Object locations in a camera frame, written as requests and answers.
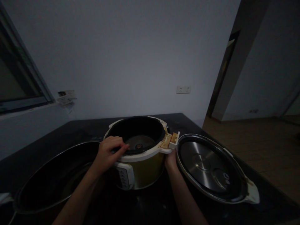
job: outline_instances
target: black countertop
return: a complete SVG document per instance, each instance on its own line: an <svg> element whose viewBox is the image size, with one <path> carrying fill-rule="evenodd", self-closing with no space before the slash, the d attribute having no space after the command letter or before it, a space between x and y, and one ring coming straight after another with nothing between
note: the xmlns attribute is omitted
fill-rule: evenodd
<svg viewBox="0 0 300 225"><path fill-rule="evenodd" d="M154 115L164 120L170 132L180 135L204 132L182 113ZM15 193L44 163L67 148L87 140L102 140L108 126L121 118L71 121L15 154L0 161L0 192ZM260 203L228 205L200 193L189 181L188 187L209 224L277 224L300 218L300 208L247 164L235 157L246 176L259 191ZM0 216L9 221L11 204L0 208ZM51 224L35 215L16 215L12 224ZM152 186L142 190L122 191L108 183L89 207L85 224L181 224L167 173Z"/></svg>

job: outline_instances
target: rice cooker lid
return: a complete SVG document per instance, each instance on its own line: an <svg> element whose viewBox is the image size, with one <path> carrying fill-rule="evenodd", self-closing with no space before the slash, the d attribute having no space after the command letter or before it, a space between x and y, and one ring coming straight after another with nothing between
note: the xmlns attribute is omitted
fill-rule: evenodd
<svg viewBox="0 0 300 225"><path fill-rule="evenodd" d="M162 123L155 118L136 116L121 120L109 130L107 137L119 136L123 138L129 149L125 155L143 153L155 147L164 139L166 131Z"/></svg>
<svg viewBox="0 0 300 225"><path fill-rule="evenodd" d="M185 175L209 197L230 203L246 197L247 183L236 161L210 139L183 135L178 141L177 156Z"/></svg>

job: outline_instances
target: wooden floor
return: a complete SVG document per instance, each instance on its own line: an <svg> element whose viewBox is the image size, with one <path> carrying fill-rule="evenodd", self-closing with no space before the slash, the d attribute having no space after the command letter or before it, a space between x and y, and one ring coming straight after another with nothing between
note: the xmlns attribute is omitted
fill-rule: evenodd
<svg viewBox="0 0 300 225"><path fill-rule="evenodd" d="M225 122L203 129L300 204L300 126L273 118Z"/></svg>

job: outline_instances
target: black inner pot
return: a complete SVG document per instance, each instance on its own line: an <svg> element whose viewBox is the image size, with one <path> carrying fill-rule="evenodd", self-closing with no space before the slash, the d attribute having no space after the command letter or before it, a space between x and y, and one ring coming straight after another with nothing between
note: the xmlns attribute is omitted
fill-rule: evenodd
<svg viewBox="0 0 300 225"><path fill-rule="evenodd" d="M106 137L119 136L129 143L127 155L139 154L156 146L165 137L165 130L158 119L150 117L131 117L117 122Z"/></svg>
<svg viewBox="0 0 300 225"><path fill-rule="evenodd" d="M15 210L37 213L68 198L91 166L98 148L99 142L82 143L47 162L17 193Z"/></svg>
<svg viewBox="0 0 300 225"><path fill-rule="evenodd" d="M234 202L241 201L246 197L247 190L248 190L247 183L246 183L245 179L243 179L243 177L239 171L239 168L236 165L236 162L231 158L231 156L224 154L213 143L211 143L207 140L203 140L203 139L196 138L196 137L185 137L178 144L178 149L179 149L178 156L180 158L180 161L182 161L180 148L181 148L181 145L184 144L185 142L197 142L197 143L200 143L201 145L208 147L209 149L211 149L214 153L216 153L221 158L222 162L226 165L226 167L229 171L230 182L232 184L230 185L230 188L226 192L213 191L213 190L205 187L203 184L197 182L197 184L200 185L204 191L206 191L207 193L211 194L212 196L215 196L216 198L219 198L225 202L234 203ZM184 165L184 163L182 163L182 165L185 168L185 170L188 172L188 169Z"/></svg>

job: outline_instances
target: electrical outlet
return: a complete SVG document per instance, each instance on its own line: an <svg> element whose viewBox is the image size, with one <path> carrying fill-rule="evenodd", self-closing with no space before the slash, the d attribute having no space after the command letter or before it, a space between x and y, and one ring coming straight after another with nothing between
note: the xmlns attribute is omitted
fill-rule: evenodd
<svg viewBox="0 0 300 225"><path fill-rule="evenodd" d="M191 86L177 86L176 94L188 94L191 92Z"/></svg>
<svg viewBox="0 0 300 225"><path fill-rule="evenodd" d="M183 86L177 86L176 94L183 94Z"/></svg>
<svg viewBox="0 0 300 225"><path fill-rule="evenodd" d="M73 102L71 99L68 98L68 96L63 96L63 97L57 98L56 100L62 105L67 105L67 104L70 104Z"/></svg>
<svg viewBox="0 0 300 225"><path fill-rule="evenodd" d="M251 109L249 110L249 113L258 113L258 109Z"/></svg>
<svg viewBox="0 0 300 225"><path fill-rule="evenodd" d="M183 88L183 92L186 94L189 94L189 93L191 93L191 88L192 88L191 86L186 86Z"/></svg>
<svg viewBox="0 0 300 225"><path fill-rule="evenodd" d="M68 96L69 99L77 99L74 90L71 90L71 91L65 91L65 93L66 93L66 95Z"/></svg>

